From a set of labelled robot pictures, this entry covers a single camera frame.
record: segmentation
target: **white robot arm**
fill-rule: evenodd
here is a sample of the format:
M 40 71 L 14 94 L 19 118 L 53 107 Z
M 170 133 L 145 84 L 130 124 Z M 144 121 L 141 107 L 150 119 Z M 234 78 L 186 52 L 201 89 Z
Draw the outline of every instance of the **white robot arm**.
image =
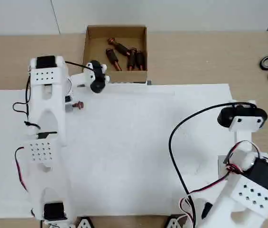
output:
M 248 105 L 222 109 L 218 123 L 234 132 L 235 146 L 223 161 L 220 174 L 222 179 L 227 176 L 227 180 L 214 204 L 205 199 L 194 199 L 196 228 L 215 228 L 220 224 L 229 228 L 259 228 L 268 219 L 268 154 L 251 142 L 251 133 L 258 131 L 266 119 L 264 110 Z M 239 172 L 226 175 L 225 166 L 229 164 Z M 182 200 L 180 207 L 189 210 L 188 202 Z M 191 220 L 194 219 L 188 217 L 182 227 L 193 227 Z M 179 228 L 180 225 L 177 219 L 171 219 L 167 227 Z
M 67 144 L 65 103 L 73 100 L 70 85 L 100 93 L 110 80 L 105 75 L 106 65 L 98 61 L 78 66 L 84 68 L 83 73 L 69 76 L 61 56 L 33 58 L 29 65 L 28 140 L 20 148 L 24 150 L 28 167 L 21 183 L 31 198 L 35 218 L 60 227 L 73 223 L 77 216 L 61 158 L 61 147 Z M 48 113 L 56 118 L 57 131 L 42 131 L 40 121 Z

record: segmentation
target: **red wire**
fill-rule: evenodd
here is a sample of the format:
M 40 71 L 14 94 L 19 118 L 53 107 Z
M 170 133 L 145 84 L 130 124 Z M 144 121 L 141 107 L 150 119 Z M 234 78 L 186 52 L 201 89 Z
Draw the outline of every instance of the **red wire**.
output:
M 18 176 L 19 176 L 20 183 L 23 186 L 23 188 L 25 189 L 25 191 L 28 191 L 26 186 L 25 186 L 25 184 L 24 184 L 24 182 L 23 182 L 22 175 L 21 175 L 21 169 L 20 169 L 20 166 L 19 166 L 19 163 L 18 163 L 18 160 L 17 160 L 17 152 L 18 152 L 18 150 L 22 150 L 22 149 L 24 149 L 23 146 L 21 146 L 18 149 L 16 149 L 16 151 L 15 151 L 15 161 L 16 161 L 16 165 L 17 165 L 17 170 L 18 170 Z
M 204 186 L 203 188 L 200 188 L 200 189 L 196 189 L 194 191 L 191 191 L 190 194 L 195 193 L 195 192 L 200 192 L 200 191 L 203 191 L 203 190 L 206 190 L 206 189 L 209 189 L 209 188 L 213 187 L 214 185 L 216 185 L 216 184 L 220 183 L 221 181 L 223 181 L 224 179 L 226 179 L 230 173 L 231 173 L 231 170 L 228 170 L 227 174 L 225 174 L 220 179 L 214 181 L 213 183 L 211 183 L 211 184 L 209 184 L 207 186 Z

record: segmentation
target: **cylindrical object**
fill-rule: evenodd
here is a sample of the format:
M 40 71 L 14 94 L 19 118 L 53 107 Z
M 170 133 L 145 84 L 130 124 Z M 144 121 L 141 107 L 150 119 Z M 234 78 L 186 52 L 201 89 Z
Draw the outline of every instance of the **cylindrical object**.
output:
M 142 51 L 136 53 L 136 65 L 139 70 L 144 70 L 144 55 Z
M 128 70 L 129 71 L 133 70 L 134 67 L 135 67 L 136 52 L 137 52 L 136 48 L 132 47 L 130 49 L 130 56 L 129 56 L 129 59 L 128 59 Z
M 130 55 L 130 51 L 125 46 L 123 46 L 121 43 L 117 43 L 115 41 L 115 38 L 108 38 L 107 41 L 109 44 L 113 45 L 119 53 L 123 54 L 124 56 Z
M 78 101 L 77 103 L 73 104 L 72 107 L 82 109 L 83 108 L 83 102 Z
M 108 48 L 106 49 L 106 56 L 109 59 L 110 63 L 112 63 L 117 71 L 122 71 L 121 67 L 119 66 L 119 60 L 117 59 L 115 52 L 113 49 Z

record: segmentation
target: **white wall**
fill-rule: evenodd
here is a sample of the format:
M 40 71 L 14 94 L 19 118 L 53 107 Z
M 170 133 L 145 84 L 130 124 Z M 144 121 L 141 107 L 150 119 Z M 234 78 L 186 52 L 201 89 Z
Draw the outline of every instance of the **white wall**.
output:
M 59 34 L 49 0 L 0 0 L 0 35 Z
M 92 24 L 149 30 L 267 30 L 268 0 L 52 0 L 62 33 Z M 0 0 L 0 35 L 57 34 L 50 0 Z
M 62 32 L 92 24 L 149 30 L 267 30 L 268 0 L 53 0 Z

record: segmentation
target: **white plastic bracket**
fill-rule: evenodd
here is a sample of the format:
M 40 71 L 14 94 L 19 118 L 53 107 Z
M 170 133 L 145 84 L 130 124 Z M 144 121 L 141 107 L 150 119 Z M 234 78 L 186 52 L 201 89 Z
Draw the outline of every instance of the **white plastic bracket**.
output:
M 236 221 L 231 213 L 238 205 L 247 210 Z M 229 228 L 259 228 L 267 218 L 268 190 L 242 175 L 232 174 L 199 228 L 217 227 L 217 224 Z
M 93 226 L 91 225 L 88 219 L 82 218 L 77 228 L 93 228 Z
M 63 202 L 64 205 L 67 220 L 50 221 L 50 223 L 67 223 L 74 219 L 71 185 L 62 163 L 60 148 L 58 137 L 52 135 L 45 139 L 27 141 L 24 144 L 29 161 L 24 180 L 36 219 L 44 220 L 46 203 Z
M 57 67 L 36 69 L 37 59 L 30 61 L 30 102 L 29 122 L 38 124 L 43 113 L 50 111 L 57 120 L 58 134 L 62 145 L 66 145 L 65 129 L 65 86 L 67 83 L 68 68 L 62 56 L 55 57 Z M 38 129 L 28 127 L 28 134 L 37 134 Z

